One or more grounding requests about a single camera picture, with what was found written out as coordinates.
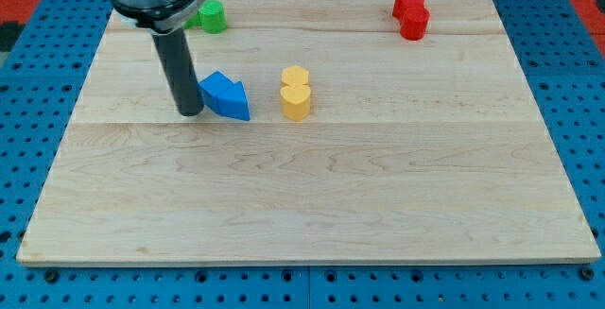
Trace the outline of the green block behind arm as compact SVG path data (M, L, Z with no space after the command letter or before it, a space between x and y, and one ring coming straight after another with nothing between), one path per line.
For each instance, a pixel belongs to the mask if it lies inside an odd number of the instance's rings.
M201 27L201 18L199 12L196 11L183 25L184 29Z

